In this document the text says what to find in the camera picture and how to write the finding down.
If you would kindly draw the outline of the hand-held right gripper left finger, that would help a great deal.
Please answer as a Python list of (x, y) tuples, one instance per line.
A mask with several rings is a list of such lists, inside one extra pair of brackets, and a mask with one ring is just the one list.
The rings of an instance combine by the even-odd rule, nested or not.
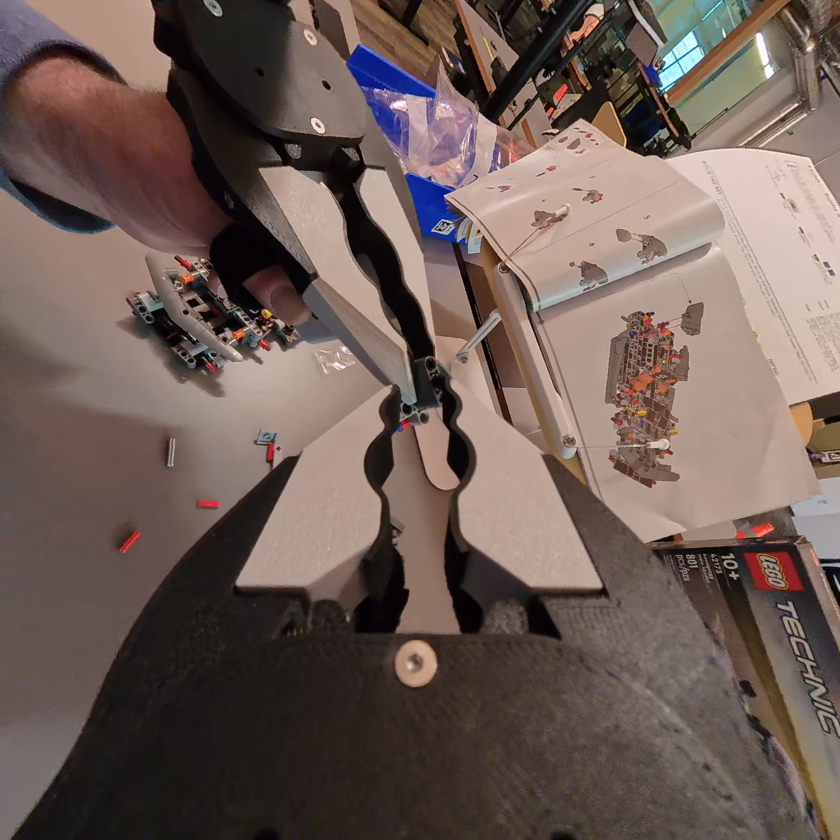
[(337, 603), (359, 631), (395, 631), (403, 560), (384, 485), (394, 468), (398, 388), (386, 386), (295, 458), (238, 574), (243, 595)]

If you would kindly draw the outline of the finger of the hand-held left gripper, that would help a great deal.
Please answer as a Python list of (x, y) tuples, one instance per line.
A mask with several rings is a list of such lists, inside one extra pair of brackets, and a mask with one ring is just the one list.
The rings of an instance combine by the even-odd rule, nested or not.
[(328, 187), (289, 166), (260, 175), (315, 273), (302, 298), (311, 312), (384, 385), (417, 399), (404, 337), (386, 317), (382, 299), (352, 256), (340, 205)]
[(384, 300), (399, 322), (413, 357), (432, 357), (434, 322), (421, 237), (414, 232), (386, 170), (366, 169), (356, 183), (356, 192), (366, 216), (386, 242), (383, 254), (390, 264), (376, 268)]

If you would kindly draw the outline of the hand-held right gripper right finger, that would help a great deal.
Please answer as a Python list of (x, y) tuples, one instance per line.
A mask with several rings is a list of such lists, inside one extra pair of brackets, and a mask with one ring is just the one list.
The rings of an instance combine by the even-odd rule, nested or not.
[(553, 631), (544, 600), (600, 598), (604, 582), (560, 492), (570, 478), (490, 407), (445, 381), (449, 502), (445, 577), (461, 631), (511, 605), (527, 631)]

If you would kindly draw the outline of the small lego subassembly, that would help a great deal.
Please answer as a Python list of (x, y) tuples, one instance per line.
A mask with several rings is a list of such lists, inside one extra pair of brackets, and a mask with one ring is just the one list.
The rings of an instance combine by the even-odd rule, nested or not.
[(433, 356), (428, 355), (412, 362), (414, 397), (401, 394), (399, 421), (395, 434), (409, 427), (422, 427), (430, 423), (441, 408), (446, 371)]

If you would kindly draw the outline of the person's left forearm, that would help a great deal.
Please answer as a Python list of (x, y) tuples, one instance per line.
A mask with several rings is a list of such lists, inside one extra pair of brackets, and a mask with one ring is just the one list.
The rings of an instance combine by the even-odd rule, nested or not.
[[(98, 52), (70, 36), (61, 27), (23, 1), (1, 2), (1, 91), (39, 60), (67, 58), (94, 69), (99, 75), (125, 84), (125, 80)], [(33, 186), (17, 182), (1, 163), (1, 187), (37, 217), (74, 234), (96, 235), (113, 223), (84, 209), (60, 201)]]

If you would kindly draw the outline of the partly built lego car model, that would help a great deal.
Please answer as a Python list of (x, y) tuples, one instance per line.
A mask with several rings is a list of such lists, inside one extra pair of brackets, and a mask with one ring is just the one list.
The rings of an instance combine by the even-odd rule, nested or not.
[(240, 306), (205, 258), (146, 254), (151, 288), (127, 298), (135, 319), (185, 368), (211, 375), (275, 347), (301, 342), (300, 330), (258, 304)]

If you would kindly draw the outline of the lego instruction manual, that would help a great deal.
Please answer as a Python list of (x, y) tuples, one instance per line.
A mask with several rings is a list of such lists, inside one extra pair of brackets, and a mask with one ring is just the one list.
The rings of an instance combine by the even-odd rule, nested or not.
[(519, 279), (589, 488), (643, 541), (817, 494), (708, 194), (577, 121), (447, 195)]

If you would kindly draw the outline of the black lego set box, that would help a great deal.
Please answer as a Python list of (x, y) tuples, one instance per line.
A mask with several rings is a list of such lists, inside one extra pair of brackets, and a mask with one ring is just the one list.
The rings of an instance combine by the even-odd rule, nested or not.
[(820, 838), (839, 837), (838, 603), (803, 537), (660, 541)]

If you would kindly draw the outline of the person's left hand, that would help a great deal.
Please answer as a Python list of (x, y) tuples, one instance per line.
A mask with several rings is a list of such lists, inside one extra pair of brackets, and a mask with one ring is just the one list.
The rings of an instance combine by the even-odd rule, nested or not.
[(16, 183), (172, 255), (209, 256), (231, 224), (198, 181), (186, 130), (163, 93), (54, 56), (22, 69), (3, 106), (2, 163)]

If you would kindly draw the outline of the pile of clear plastic bags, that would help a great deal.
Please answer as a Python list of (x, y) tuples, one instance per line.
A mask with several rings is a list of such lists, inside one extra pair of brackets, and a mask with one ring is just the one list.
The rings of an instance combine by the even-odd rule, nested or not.
[(395, 142), (384, 134), (409, 172), (459, 188), (530, 154), (530, 145), (480, 115), (477, 105), (458, 92), (441, 59), (433, 69), (434, 105), (418, 120), (421, 139), (416, 149), (407, 149), (405, 139)]

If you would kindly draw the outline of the blue plastic bin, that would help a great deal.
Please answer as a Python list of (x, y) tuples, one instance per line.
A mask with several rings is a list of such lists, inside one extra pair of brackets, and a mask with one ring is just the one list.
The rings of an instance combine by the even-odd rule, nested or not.
[[(416, 149), (421, 139), (418, 120), (431, 112), (435, 90), (363, 44), (353, 49), (346, 63), (386, 138), (405, 139), (407, 149)], [(453, 188), (409, 172), (405, 163), (401, 167), (421, 234), (461, 244), (469, 254), (478, 254), (482, 233), (469, 219), (455, 214), (446, 199)]]

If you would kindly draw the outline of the white book stand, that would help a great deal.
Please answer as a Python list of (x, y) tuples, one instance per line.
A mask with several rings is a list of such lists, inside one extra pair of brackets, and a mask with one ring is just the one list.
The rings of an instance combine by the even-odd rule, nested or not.
[(519, 279), (488, 245), (470, 257), (457, 244), (425, 238), (423, 255), (445, 372), (586, 485), (575, 448), (580, 434)]

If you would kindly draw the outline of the white printed paper sheet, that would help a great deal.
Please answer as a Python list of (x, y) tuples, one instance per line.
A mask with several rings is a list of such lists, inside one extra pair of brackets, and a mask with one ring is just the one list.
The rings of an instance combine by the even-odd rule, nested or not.
[(812, 160), (765, 149), (670, 159), (712, 197), (718, 245), (789, 404), (839, 391), (839, 209)]

